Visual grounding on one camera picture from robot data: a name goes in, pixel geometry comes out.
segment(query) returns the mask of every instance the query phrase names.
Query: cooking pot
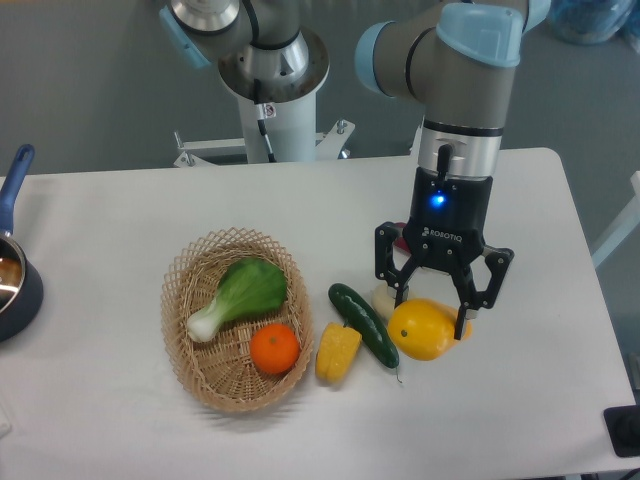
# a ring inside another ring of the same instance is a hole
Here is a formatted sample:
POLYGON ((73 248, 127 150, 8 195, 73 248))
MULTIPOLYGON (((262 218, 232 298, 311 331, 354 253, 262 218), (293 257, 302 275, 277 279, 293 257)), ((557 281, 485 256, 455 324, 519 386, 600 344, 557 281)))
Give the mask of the cooking pot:
POLYGON ((0 189, 0 342, 21 332, 40 310, 42 279, 13 234, 13 207, 35 150, 18 149, 0 189))

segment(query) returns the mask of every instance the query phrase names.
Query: clear plastic container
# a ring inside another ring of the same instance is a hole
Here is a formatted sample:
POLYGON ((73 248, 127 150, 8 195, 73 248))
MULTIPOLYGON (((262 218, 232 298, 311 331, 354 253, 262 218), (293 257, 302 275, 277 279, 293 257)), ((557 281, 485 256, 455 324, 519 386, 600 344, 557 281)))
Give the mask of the clear plastic container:
POLYGON ((637 1, 621 31, 631 48, 640 54, 640 3, 637 3, 637 1))
POLYGON ((552 0, 548 21, 561 39, 581 45, 609 40, 636 0, 552 0))

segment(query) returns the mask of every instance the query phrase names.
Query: blue cap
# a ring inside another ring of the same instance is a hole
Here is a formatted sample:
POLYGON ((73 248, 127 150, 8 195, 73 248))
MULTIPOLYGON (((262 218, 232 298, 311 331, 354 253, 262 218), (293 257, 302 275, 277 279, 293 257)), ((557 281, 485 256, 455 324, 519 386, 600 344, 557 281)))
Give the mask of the blue cap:
POLYGON ((525 33, 542 23, 547 18, 550 8, 551 0, 529 0, 529 15, 527 16, 527 26, 524 29, 525 33))
POLYGON ((369 27, 367 31, 362 34, 362 37, 360 37, 355 54, 356 75, 360 82, 369 90, 382 94, 384 94, 384 92, 378 85, 376 73, 373 68, 373 51, 380 32, 390 23, 393 22, 378 23, 369 27))
POLYGON ((184 33, 182 27, 178 25, 178 22, 173 18, 168 7, 160 10, 160 22, 169 34, 171 43, 173 43, 185 60, 189 62, 189 65, 195 69, 211 66, 211 62, 202 55, 202 52, 198 50, 198 47, 196 47, 187 34, 184 33))
POLYGON ((450 3, 442 9, 436 33, 457 52, 494 67, 520 63, 524 22, 512 8, 450 3))

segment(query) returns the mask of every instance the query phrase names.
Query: blue led light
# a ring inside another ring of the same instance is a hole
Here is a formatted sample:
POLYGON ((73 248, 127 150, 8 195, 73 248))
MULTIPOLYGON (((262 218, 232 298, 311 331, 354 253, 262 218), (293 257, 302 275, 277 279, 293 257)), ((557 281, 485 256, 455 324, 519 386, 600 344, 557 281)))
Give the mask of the blue led light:
POLYGON ((445 197, 442 193, 438 192, 431 197, 431 206, 433 208, 440 208, 447 202, 447 197, 445 197))

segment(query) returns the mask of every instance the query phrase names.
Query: red object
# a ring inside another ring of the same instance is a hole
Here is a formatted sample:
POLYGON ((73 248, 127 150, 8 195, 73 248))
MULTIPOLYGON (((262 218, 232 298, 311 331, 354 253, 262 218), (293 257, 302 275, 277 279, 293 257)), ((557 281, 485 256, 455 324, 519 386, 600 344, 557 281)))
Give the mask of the red object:
MULTIPOLYGON (((395 222, 395 224, 396 224, 397 227, 400 227, 400 228, 404 228, 404 227, 407 226, 407 224, 404 223, 404 222, 395 222)), ((411 255, 411 252, 409 251, 409 245, 407 245, 406 240, 402 236, 398 237, 396 239, 396 241, 393 242, 393 245, 396 248, 402 250, 403 252, 408 253, 409 255, 411 255)))

